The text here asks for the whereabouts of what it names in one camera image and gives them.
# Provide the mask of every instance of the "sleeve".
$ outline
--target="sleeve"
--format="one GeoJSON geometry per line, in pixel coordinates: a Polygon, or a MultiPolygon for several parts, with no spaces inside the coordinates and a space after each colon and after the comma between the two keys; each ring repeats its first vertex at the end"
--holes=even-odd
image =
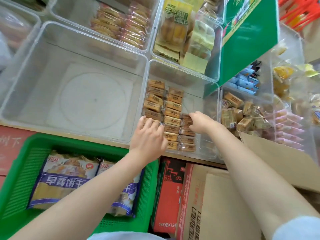
{"type": "Polygon", "coordinates": [[[272,240],[319,240],[320,218],[300,216],[280,226],[272,240]]]}

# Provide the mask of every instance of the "green plastic basket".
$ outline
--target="green plastic basket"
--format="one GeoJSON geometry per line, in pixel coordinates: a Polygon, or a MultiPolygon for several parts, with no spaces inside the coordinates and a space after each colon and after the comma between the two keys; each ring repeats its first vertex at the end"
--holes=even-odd
{"type": "MultiPolygon", "coordinates": [[[[42,210],[27,210],[26,208],[40,169],[52,149],[79,153],[89,157],[100,156],[114,162],[119,161],[129,152],[128,149],[114,146],[40,133],[29,137],[18,158],[14,160],[0,192],[1,240],[10,238],[42,213],[42,210]]],[[[139,198],[135,206],[136,217],[114,217],[106,214],[93,233],[148,231],[156,194],[158,167],[158,162],[154,161],[145,168],[139,198]]]]}

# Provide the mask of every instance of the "barcode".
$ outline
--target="barcode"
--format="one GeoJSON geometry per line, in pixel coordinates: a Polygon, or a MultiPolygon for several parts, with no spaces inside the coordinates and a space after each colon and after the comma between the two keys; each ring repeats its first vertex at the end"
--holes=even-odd
{"type": "Polygon", "coordinates": [[[193,235],[195,233],[196,213],[197,213],[197,210],[194,207],[192,207],[189,240],[193,240],[193,235]]]}
{"type": "Polygon", "coordinates": [[[200,237],[200,223],[201,223],[201,212],[198,211],[197,226],[195,227],[195,240],[199,240],[199,237],[200,237]]]}

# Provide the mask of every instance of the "hand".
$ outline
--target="hand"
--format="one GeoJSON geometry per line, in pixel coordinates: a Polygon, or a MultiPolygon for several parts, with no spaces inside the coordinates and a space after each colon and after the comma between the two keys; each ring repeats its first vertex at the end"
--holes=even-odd
{"type": "Polygon", "coordinates": [[[216,122],[209,116],[196,111],[195,113],[189,113],[193,125],[190,125],[190,129],[193,130],[195,133],[204,134],[208,132],[208,129],[213,126],[216,122]]]}
{"type": "Polygon", "coordinates": [[[153,119],[147,119],[142,116],[138,126],[133,134],[130,143],[130,151],[138,153],[146,163],[150,163],[159,158],[168,146],[168,141],[164,137],[163,125],[153,122],[153,119]]]}

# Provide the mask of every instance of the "cardboard flap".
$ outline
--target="cardboard flap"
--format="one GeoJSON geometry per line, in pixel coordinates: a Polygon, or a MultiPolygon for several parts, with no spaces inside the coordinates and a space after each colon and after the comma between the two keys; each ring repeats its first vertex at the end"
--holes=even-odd
{"type": "Polygon", "coordinates": [[[261,239],[256,218],[230,178],[207,174],[199,239],[261,239]]]}
{"type": "Polygon", "coordinates": [[[308,154],[243,132],[240,137],[250,150],[290,184],[320,193],[320,168],[308,154]]]}

